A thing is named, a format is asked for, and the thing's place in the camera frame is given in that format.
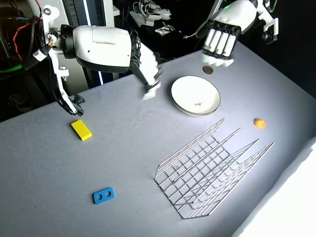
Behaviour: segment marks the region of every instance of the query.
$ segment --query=robotic hand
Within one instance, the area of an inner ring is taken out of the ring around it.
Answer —
[[[59,16],[59,10],[45,5],[42,14],[46,42],[54,42],[49,51],[53,69],[57,77],[61,97],[57,102],[70,114],[82,116],[84,113],[80,103],[84,99],[75,95],[71,99],[65,92],[62,79],[66,80],[69,71],[59,65],[58,54],[65,58],[76,58],[82,66],[102,72],[125,73],[131,70],[144,84],[143,100],[156,95],[160,87],[159,70],[153,52],[143,45],[136,32],[130,35],[128,31],[103,26],[61,25],[60,29],[50,27]]]
[[[138,12],[136,12],[135,9],[129,12],[138,27],[141,25],[154,26],[154,21],[169,20],[171,16],[169,9],[161,9],[161,7],[152,0],[140,0],[138,2],[138,9]]]
[[[269,44],[277,40],[278,18],[273,19],[268,13],[266,7],[269,5],[269,0],[236,0],[217,14],[214,12],[211,19],[196,32],[198,38],[203,38],[208,32],[203,46],[204,63],[225,67],[232,64],[235,43],[239,35],[252,26],[257,12],[258,18],[266,23],[263,28],[263,41]]]

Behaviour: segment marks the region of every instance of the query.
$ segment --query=orange object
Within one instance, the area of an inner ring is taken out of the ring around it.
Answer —
[[[256,118],[254,124],[259,129],[264,129],[266,127],[266,122],[263,119]]]

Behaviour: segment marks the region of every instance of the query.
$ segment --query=wire rack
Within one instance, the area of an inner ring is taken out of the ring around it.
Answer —
[[[240,128],[219,142],[213,135],[223,121],[217,122],[157,168],[155,181],[185,219],[209,215],[274,144],[246,159],[242,155],[259,139],[229,153],[223,145]]]

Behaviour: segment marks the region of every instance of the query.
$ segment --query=red wire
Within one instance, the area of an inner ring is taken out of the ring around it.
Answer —
[[[36,22],[35,22],[35,24],[37,24],[38,22],[40,22],[40,18],[41,18],[41,7],[40,7],[40,4],[39,4],[39,1],[38,1],[38,0],[35,0],[35,1],[36,1],[37,5],[39,6],[39,17],[37,18],[37,20],[36,20]],[[18,46],[16,45],[15,40],[16,40],[16,37],[17,37],[17,35],[18,35],[18,32],[19,32],[21,29],[23,29],[23,28],[29,26],[30,24],[31,24],[31,23],[29,22],[29,23],[27,23],[26,25],[19,27],[19,28],[16,30],[16,32],[15,32],[15,34],[14,34],[14,37],[13,37],[13,43],[14,43],[14,47],[15,47],[15,52],[16,52],[16,54],[18,55],[18,57],[19,57],[19,59],[20,59],[21,61],[23,61],[23,59],[22,59],[21,55],[19,54]]]

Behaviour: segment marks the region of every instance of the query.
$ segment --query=white light strip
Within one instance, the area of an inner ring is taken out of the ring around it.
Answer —
[[[91,26],[90,16],[89,16],[89,11],[88,11],[88,5],[87,5],[87,1],[86,0],[83,0],[83,6],[84,6],[85,17],[87,18],[88,25]]]
[[[90,16],[89,16],[89,10],[88,10],[88,5],[87,5],[87,1],[83,0],[83,6],[84,6],[84,11],[85,11],[85,17],[87,19],[88,25],[91,26],[91,21],[90,21]],[[103,85],[103,79],[102,79],[102,75],[101,72],[99,73],[99,79],[100,79],[100,83],[101,85]]]
[[[100,78],[101,85],[103,85],[103,78],[102,78],[101,72],[99,72],[99,78]]]

